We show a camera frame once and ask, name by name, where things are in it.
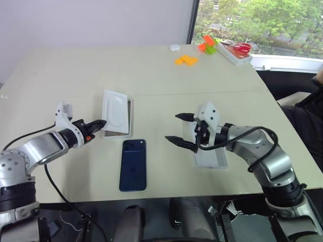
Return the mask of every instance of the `robotic arm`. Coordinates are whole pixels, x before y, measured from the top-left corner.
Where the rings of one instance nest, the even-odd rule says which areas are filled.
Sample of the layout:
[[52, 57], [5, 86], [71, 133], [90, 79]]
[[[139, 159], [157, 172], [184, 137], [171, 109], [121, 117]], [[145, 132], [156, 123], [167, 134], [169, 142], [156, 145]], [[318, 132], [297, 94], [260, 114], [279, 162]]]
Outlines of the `robotic arm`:
[[[63, 102], [58, 105], [55, 115], [56, 128], [60, 131], [40, 135], [0, 154], [0, 232], [5, 225], [33, 217], [37, 212], [39, 204], [35, 197], [32, 171], [65, 155], [71, 148], [81, 148], [94, 139], [93, 133], [106, 124], [104, 120], [88, 124], [82, 119], [70, 122], [72, 106]], [[38, 229], [37, 223], [30, 224]], [[1, 241], [14, 241], [12, 236], [12, 233], [2, 233]]]
[[277, 215], [286, 236], [312, 232], [323, 235], [307, 197], [303, 192], [289, 156], [279, 147], [277, 135], [264, 127], [239, 127], [232, 124], [219, 126], [220, 115], [210, 102], [200, 106], [195, 114], [181, 113], [176, 117], [197, 122], [196, 143], [182, 138], [166, 136], [175, 145], [193, 152], [225, 147], [249, 165], [265, 195], [268, 207]]

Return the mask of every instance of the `smartphone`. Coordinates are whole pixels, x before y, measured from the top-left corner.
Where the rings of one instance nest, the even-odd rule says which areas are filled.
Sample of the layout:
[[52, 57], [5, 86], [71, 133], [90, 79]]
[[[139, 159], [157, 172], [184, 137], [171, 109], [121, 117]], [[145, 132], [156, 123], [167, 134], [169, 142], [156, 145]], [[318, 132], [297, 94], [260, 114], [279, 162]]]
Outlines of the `smartphone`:
[[119, 189], [122, 192], [143, 191], [146, 186], [146, 142], [125, 140], [122, 144]]

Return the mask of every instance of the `beige tabletop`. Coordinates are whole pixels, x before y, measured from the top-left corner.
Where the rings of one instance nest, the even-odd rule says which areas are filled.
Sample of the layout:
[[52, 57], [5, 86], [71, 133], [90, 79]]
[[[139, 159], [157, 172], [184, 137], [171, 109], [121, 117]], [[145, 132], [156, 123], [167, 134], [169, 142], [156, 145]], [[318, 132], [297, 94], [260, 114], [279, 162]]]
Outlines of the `beige tabletop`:
[[[198, 63], [175, 65], [184, 54], [199, 58]], [[183, 136], [183, 124], [174, 115], [195, 112], [209, 100], [221, 114], [221, 125], [274, 130], [300, 182], [308, 188], [323, 186], [321, 171], [253, 67], [236, 67], [219, 53], [199, 53], [195, 45], [181, 46], [179, 52], [171, 52], [169, 46], [35, 50], [0, 89], [0, 146], [53, 124], [59, 101], [73, 105], [73, 120], [88, 123], [101, 118], [104, 89], [133, 99], [132, 138], [146, 140], [147, 188], [119, 191], [124, 139], [107, 140], [97, 134], [88, 145], [48, 165], [58, 187], [73, 202], [261, 192], [246, 162], [235, 154], [227, 152], [227, 169], [196, 168], [192, 152], [164, 138]], [[39, 202], [61, 202], [42, 166], [33, 175]]]

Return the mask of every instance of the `window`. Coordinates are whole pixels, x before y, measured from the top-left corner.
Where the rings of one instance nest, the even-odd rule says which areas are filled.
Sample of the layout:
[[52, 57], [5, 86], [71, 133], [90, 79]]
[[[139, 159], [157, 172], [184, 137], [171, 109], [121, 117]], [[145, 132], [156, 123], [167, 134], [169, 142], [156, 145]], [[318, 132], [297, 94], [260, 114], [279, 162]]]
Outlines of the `window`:
[[253, 54], [323, 59], [323, 0], [201, 0], [192, 43], [210, 35]]

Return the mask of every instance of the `person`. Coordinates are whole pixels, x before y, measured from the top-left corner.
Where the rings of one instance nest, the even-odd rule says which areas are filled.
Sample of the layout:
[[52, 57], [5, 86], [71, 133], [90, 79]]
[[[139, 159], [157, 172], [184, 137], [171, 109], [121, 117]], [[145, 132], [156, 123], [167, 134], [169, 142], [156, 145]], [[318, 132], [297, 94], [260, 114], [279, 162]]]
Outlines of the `person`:
[[318, 89], [295, 106], [281, 108], [323, 172], [323, 70], [312, 80]]

